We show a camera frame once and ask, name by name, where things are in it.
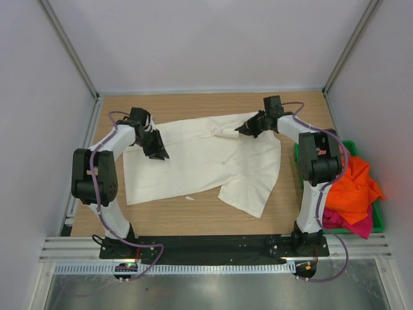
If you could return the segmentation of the cream white t shirt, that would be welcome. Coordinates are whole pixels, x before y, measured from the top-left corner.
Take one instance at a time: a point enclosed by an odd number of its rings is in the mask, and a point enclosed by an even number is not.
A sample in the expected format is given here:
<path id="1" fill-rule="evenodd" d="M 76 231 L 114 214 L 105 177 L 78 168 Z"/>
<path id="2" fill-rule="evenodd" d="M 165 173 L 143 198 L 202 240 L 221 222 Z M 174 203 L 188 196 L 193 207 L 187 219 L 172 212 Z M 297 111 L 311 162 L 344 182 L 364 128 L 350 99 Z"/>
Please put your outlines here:
<path id="1" fill-rule="evenodd" d="M 129 205 L 220 188 L 218 198 L 260 218 L 279 177 L 281 142 L 273 132 L 257 138 L 236 129 L 253 113 L 210 116 L 162 123 L 169 158 L 147 158 L 133 146 L 123 153 Z"/>

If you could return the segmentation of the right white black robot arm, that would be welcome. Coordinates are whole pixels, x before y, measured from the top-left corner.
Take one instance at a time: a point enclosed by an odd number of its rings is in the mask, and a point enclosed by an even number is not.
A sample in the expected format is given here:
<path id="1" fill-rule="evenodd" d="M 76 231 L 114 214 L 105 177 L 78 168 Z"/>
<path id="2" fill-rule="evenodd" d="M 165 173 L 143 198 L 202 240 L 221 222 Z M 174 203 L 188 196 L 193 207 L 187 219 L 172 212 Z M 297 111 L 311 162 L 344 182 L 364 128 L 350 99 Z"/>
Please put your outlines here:
<path id="1" fill-rule="evenodd" d="M 263 99 L 264 109 L 246 120 L 236 130 L 257 138 L 273 131 L 290 138 L 299 147 L 298 171 L 303 180 L 301 210 L 289 236 L 276 236 L 270 250 L 274 257 L 328 254 L 322 224 L 327 195 L 346 169 L 341 158 L 341 140 L 331 131 L 319 129 L 287 112 L 279 96 Z"/>

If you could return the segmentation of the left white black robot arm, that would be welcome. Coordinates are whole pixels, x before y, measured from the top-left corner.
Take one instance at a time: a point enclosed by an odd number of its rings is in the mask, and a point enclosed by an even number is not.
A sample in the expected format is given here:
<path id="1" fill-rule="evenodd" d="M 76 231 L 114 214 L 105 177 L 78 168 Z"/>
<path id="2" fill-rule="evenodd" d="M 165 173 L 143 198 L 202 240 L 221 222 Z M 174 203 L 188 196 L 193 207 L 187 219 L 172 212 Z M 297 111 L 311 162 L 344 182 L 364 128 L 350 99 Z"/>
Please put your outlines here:
<path id="1" fill-rule="evenodd" d="M 152 257 L 163 254 L 163 245 L 138 244 L 134 229 L 121 212 L 116 160 L 131 146 L 141 148 L 151 160 L 165 161 L 169 155 L 151 114 L 131 108 L 123 119 L 113 120 L 111 131 L 87 149 L 76 149 L 72 160 L 72 196 L 89 206 L 105 229 L 104 237 L 92 236 L 100 246 L 101 258 L 130 258 L 148 249 Z"/>

